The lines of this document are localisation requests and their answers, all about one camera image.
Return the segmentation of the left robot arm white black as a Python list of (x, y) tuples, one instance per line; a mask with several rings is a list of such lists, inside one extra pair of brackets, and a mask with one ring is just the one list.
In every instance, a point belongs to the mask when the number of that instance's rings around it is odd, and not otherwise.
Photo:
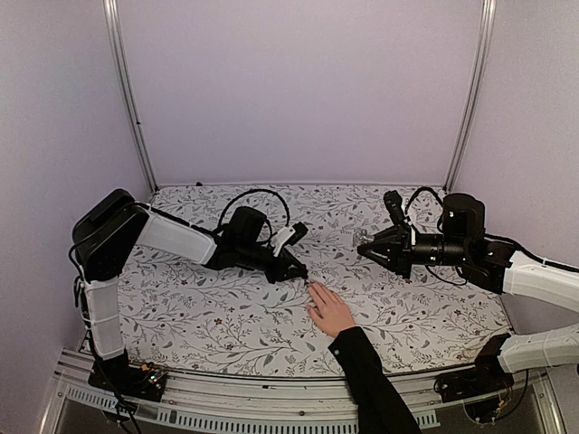
[[(261, 235), (269, 230), (267, 237)], [(278, 230), (268, 217), (249, 206), (220, 216), (208, 230), (137, 201), (117, 189), (85, 214), (72, 229), (68, 259), (77, 271), (75, 304), (90, 335), (97, 358), (104, 361), (99, 376), (114, 392), (134, 385), (120, 330), (118, 286), (128, 262), (140, 250), (184, 259), (205, 269), (259, 271), (273, 284), (307, 278), (308, 269), (289, 250), (305, 237), (303, 222), (286, 221)]]

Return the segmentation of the black sleeved forearm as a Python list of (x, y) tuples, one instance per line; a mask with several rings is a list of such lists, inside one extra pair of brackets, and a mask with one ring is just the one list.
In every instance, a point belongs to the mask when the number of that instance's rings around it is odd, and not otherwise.
[(340, 332), (329, 346), (357, 406), (360, 433), (419, 433), (404, 400), (383, 373), (381, 359), (364, 330)]

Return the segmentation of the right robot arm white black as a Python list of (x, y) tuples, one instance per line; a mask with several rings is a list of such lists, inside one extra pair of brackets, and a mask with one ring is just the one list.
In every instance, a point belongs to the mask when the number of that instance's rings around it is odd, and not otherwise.
[[(440, 199), (440, 230), (421, 233), (396, 191), (384, 194), (392, 226), (354, 235), (357, 253), (403, 278), (413, 266), (454, 267), (466, 282), (497, 295), (532, 297), (568, 310), (578, 309), (578, 269), (541, 258), (507, 237), (485, 229), (483, 202), (465, 193)], [(474, 393), (486, 394), (503, 374), (578, 362), (578, 327), (532, 335), (496, 335), (480, 350), (468, 375)]]

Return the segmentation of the person's bare hand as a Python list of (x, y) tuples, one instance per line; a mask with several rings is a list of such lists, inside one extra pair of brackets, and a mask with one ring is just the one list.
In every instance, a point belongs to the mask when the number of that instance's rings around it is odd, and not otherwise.
[(310, 281), (308, 293), (311, 298), (308, 315), (324, 334), (336, 338), (356, 326), (349, 307), (336, 293), (315, 280)]

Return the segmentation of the floral patterned table mat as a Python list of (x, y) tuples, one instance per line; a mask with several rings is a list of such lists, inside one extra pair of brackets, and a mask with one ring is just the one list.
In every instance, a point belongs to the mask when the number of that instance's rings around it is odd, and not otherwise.
[[(453, 269), (413, 268), (396, 276), (353, 246), (357, 228), (390, 225), (382, 185), (166, 187), (153, 205), (212, 229), (220, 216), (249, 205), (273, 228), (303, 222), (293, 254), (309, 275), (339, 294), (387, 373), (471, 363), (493, 336), (510, 328), (500, 299), (465, 284)], [(120, 330), (132, 363), (172, 369), (281, 377), (338, 377), (329, 338), (308, 316), (300, 279), (270, 284), (260, 272), (213, 271), (140, 250), (118, 289)]]

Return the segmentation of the front aluminium slotted rail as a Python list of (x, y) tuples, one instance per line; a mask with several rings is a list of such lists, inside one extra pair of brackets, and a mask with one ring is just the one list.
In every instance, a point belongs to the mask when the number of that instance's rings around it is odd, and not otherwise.
[[(41, 433), (356, 433), (344, 381), (171, 371), (159, 401), (115, 396), (89, 383), (86, 352), (64, 350), (51, 379)], [(546, 370), (515, 375), (512, 389), (457, 401), (434, 390), (437, 372), (395, 375), (392, 385), (425, 433), (566, 433)]]

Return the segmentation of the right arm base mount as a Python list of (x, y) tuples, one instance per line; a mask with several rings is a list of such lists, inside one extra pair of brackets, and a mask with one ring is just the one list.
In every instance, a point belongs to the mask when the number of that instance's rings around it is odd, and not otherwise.
[(441, 400), (457, 401), (512, 387), (513, 374), (505, 372), (498, 361), (500, 347), (509, 337), (510, 334), (491, 337), (479, 351), (473, 367), (438, 375), (433, 390)]

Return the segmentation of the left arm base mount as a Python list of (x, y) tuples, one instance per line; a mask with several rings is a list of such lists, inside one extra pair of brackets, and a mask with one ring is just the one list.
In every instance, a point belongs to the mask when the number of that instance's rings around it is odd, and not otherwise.
[(165, 368), (152, 362), (133, 366), (128, 353), (103, 360), (97, 356), (90, 374), (90, 386), (122, 396), (161, 402), (166, 387)]

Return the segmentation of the right aluminium frame post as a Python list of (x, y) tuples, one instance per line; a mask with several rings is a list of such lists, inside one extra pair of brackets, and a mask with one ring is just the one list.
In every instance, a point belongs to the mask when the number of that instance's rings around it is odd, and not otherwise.
[(474, 54), (474, 62), (470, 75), (467, 98), (462, 112), (460, 126), (451, 154), (450, 166), (447, 171), (443, 189), (450, 192), (458, 182), (460, 169), (470, 139), (470, 132), (475, 118), (479, 102), (479, 95), (484, 81), (489, 51), (492, 42), (494, 21), (497, 10), (496, 0), (484, 0), (481, 2), (481, 14), (479, 20), (478, 39)]

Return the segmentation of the aluminium frame post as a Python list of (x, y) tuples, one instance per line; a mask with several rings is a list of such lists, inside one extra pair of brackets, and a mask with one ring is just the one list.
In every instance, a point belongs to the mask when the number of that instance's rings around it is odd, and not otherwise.
[(470, 75), (467, 98), (462, 112), (460, 126), (451, 154), (450, 166), (447, 171), (443, 189), (450, 192), (458, 182), (460, 169), (470, 139), (470, 132), (475, 118), (479, 102), (479, 95), (484, 81), (489, 51), (492, 42), (494, 21), (497, 10), (496, 0), (484, 0), (481, 2), (481, 14), (479, 20), (478, 39), (474, 54), (474, 62)]
[(118, 2), (115, 0), (104, 0), (102, 3), (104, 8), (105, 24), (109, 37), (109, 45), (119, 81), (121, 97), (128, 117), (129, 130), (147, 187), (151, 193), (155, 193), (158, 190), (158, 182), (147, 149), (142, 129), (142, 122), (138, 114), (138, 106), (130, 81), (128, 60), (122, 38)]

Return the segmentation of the left aluminium frame post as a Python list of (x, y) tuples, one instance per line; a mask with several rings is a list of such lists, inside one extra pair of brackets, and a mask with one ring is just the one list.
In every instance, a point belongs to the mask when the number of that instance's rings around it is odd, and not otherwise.
[(142, 122), (138, 114), (138, 106), (130, 81), (128, 60), (122, 38), (118, 2), (115, 0), (104, 0), (102, 3), (104, 8), (105, 24), (109, 37), (109, 45), (119, 81), (121, 97), (128, 117), (129, 130), (147, 187), (151, 193), (155, 193), (158, 190), (158, 182), (147, 149), (142, 129)]

